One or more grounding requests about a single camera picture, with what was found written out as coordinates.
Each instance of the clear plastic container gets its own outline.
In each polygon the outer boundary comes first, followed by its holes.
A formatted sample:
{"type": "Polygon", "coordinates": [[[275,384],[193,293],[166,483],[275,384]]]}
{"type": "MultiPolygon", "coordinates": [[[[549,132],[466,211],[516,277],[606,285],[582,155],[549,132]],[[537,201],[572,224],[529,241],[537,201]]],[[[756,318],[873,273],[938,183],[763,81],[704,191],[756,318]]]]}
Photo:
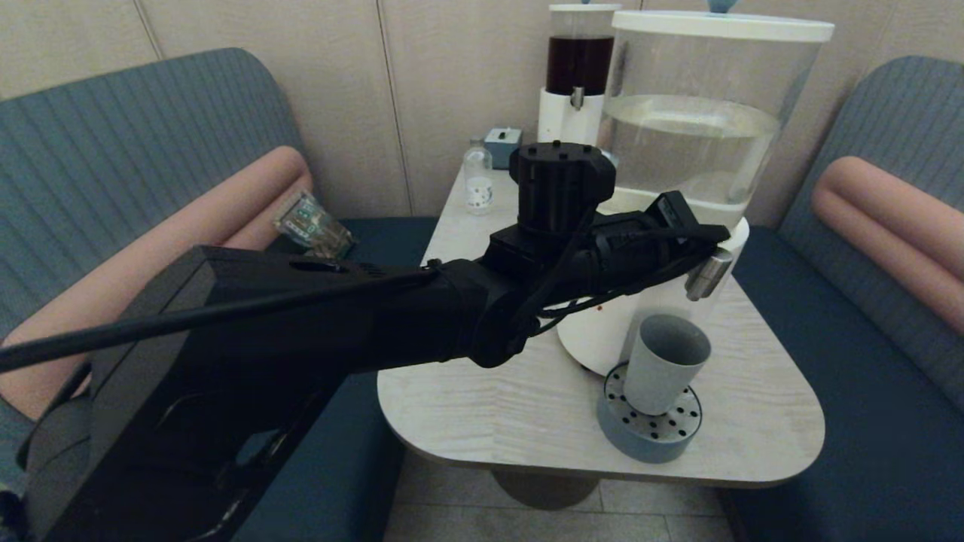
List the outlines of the clear plastic container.
{"type": "Polygon", "coordinates": [[[469,141],[469,150],[462,158],[462,178],[469,212],[481,215],[492,210],[492,154],[482,139],[469,141]]]}
{"type": "Polygon", "coordinates": [[[734,228],[834,25],[744,14],[617,12],[598,146],[617,198],[680,190],[734,228]]]}
{"type": "Polygon", "coordinates": [[[612,56],[612,15],[621,4],[553,4],[546,90],[571,95],[602,95],[612,56]]]}

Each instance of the table base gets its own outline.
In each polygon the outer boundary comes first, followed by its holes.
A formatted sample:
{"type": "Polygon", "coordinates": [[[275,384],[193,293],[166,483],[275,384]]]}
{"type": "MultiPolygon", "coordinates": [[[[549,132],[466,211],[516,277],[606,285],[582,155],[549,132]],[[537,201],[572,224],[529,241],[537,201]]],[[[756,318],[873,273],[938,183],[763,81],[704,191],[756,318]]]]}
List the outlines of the table base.
{"type": "Polygon", "coordinates": [[[559,510],[585,501],[597,478],[492,471],[498,485],[516,501],[540,510],[559,510]]]}

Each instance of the small bottle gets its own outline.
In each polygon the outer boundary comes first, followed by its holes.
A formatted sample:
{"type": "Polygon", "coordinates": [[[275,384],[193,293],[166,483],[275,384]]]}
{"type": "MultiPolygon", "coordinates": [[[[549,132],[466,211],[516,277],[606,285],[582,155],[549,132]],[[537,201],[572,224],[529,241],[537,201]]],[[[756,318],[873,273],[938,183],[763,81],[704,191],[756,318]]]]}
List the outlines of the small bottle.
{"type": "Polygon", "coordinates": [[[469,142],[469,151],[462,159],[462,178],[466,181],[469,213],[480,215],[492,210],[492,154],[481,139],[469,142]]]}

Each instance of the gray striped backrest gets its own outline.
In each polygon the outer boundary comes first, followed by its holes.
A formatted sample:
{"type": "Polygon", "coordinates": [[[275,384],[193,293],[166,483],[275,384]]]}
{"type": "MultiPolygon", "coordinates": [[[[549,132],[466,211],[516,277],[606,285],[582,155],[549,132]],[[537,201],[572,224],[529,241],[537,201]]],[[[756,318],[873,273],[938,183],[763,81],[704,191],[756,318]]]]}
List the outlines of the gray striped backrest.
{"type": "Polygon", "coordinates": [[[304,152],[278,85],[241,49],[0,102],[0,337],[282,145],[304,152]]]}
{"type": "Polygon", "coordinates": [[[780,234],[964,411],[964,337],[810,210],[814,183],[842,156],[859,156],[964,211],[964,67],[906,57],[864,79],[843,105],[780,227],[780,234]]]}

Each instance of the dark liquid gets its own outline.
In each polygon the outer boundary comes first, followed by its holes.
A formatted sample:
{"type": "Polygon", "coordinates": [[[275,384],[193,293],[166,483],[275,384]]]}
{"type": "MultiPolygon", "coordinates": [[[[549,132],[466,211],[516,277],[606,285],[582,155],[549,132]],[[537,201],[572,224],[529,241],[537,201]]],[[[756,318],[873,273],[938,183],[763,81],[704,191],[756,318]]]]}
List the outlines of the dark liquid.
{"type": "Polygon", "coordinates": [[[573,87],[584,87],[585,95],[605,92],[613,38],[549,38],[549,72],[546,90],[570,95],[573,87]]]}

